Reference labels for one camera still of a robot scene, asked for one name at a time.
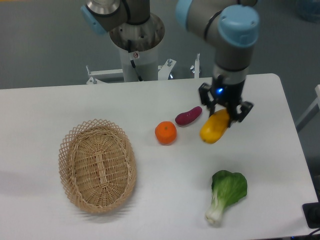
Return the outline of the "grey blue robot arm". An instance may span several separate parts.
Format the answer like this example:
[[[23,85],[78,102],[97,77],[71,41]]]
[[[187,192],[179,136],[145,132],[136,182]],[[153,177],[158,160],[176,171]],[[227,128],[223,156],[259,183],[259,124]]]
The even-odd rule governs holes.
[[[201,103],[209,113],[226,108],[229,123],[242,122],[253,104],[242,99],[260,18],[254,0],[180,0],[179,24],[215,48],[212,83],[199,87]],[[80,8],[97,34],[109,33],[123,53],[126,82],[158,80],[158,59],[150,56],[165,35],[162,20],[151,12],[148,0],[88,0]]]

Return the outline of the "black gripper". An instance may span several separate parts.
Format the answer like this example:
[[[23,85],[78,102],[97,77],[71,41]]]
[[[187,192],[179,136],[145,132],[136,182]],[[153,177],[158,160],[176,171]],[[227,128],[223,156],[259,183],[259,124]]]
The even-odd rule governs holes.
[[[216,105],[227,109],[229,114],[228,126],[233,123],[241,123],[254,107],[249,101],[242,101],[242,92],[245,80],[237,84],[224,83],[225,77],[219,75],[212,77],[212,84],[202,83],[198,88],[201,104],[206,106],[211,117],[216,111]]]

